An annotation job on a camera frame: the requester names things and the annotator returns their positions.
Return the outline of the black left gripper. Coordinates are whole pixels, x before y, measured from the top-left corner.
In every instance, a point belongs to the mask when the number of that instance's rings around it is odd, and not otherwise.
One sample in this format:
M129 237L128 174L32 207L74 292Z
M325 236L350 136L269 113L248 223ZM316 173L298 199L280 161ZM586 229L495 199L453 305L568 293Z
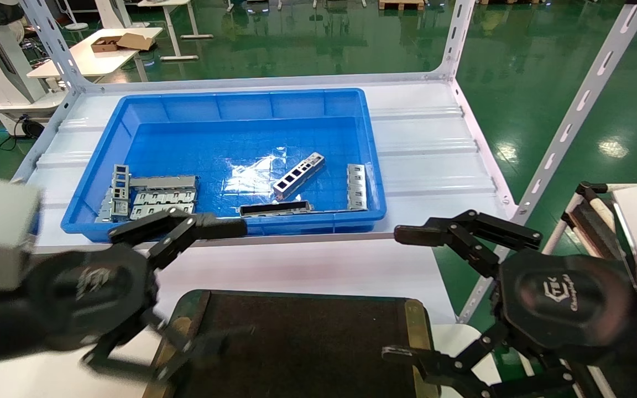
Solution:
M190 365L207 367L253 327L187 337L151 310L157 302L155 269L166 269L197 241L245 237L245 219L190 214L177 207L132 220L109 232L103 251L71 251L38 262L18 287L0 291L0 360L65 352L94 345L83 365L108 377L165 384ZM147 257L134 250L159 241ZM145 327L171 348L161 365L113 357L111 353Z

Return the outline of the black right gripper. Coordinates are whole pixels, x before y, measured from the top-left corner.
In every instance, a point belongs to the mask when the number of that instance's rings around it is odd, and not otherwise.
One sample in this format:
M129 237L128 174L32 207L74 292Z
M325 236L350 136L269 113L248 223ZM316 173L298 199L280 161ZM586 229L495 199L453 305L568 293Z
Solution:
M534 251L541 233L474 210L430 217L421 226L397 225L394 239L449 247L482 277L498 274L501 314L529 349L571 364L637 372L637 278L625 262L542 254ZM520 252L500 264L483 241ZM510 327L495 323L455 357L390 345L382 348L382 358L416 367L425 383L450 387L463 397L539 397L573 386L573 375L561 364L493 385L478 378L473 368L510 335Z

